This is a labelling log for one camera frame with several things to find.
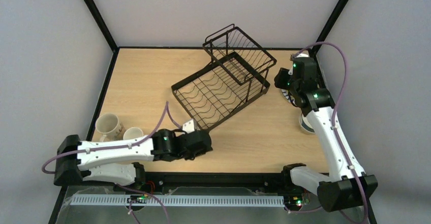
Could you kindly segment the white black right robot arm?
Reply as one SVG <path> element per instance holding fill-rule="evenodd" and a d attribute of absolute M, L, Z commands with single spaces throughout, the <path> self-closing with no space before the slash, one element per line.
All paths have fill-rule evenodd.
<path fill-rule="evenodd" d="M 334 114 L 335 103 L 328 89 L 318 82 L 317 62 L 306 56 L 292 59 L 291 69 L 281 68 L 274 79 L 277 88 L 286 90 L 294 105 L 301 109 L 318 136 L 329 166 L 324 175 L 304 164 L 285 166 L 291 182 L 315 194 L 327 212 L 365 207 L 378 186 L 374 175 L 368 175 L 354 156 Z"/>

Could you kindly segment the black wire dish rack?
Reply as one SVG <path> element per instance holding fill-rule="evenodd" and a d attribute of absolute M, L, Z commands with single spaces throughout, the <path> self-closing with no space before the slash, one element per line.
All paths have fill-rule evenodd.
<path fill-rule="evenodd" d="M 202 48 L 210 62 L 171 90 L 196 126 L 210 131 L 268 92 L 276 59 L 235 24 L 207 36 Z"/>

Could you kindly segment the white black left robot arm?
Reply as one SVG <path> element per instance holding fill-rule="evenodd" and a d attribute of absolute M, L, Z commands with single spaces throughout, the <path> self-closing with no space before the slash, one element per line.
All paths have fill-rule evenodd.
<path fill-rule="evenodd" d="M 69 135 L 57 149 L 53 183 L 69 186 L 99 181 L 127 186 L 144 182 L 141 161 L 192 161 L 212 151 L 211 144 L 209 133 L 200 130 L 161 129 L 152 136 L 105 144 Z"/>

